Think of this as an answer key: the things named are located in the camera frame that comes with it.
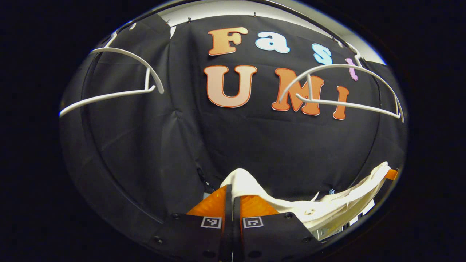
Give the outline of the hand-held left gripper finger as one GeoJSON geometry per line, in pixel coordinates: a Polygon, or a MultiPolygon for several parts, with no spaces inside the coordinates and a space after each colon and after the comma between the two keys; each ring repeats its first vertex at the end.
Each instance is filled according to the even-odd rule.
{"type": "Polygon", "coordinates": [[[240,198],[233,203],[233,262],[296,262],[312,256],[322,243],[293,212],[242,217],[240,198]]]}
{"type": "Polygon", "coordinates": [[[186,214],[171,214],[153,234],[153,249],[175,262],[230,262],[231,191],[223,186],[186,214]]]}

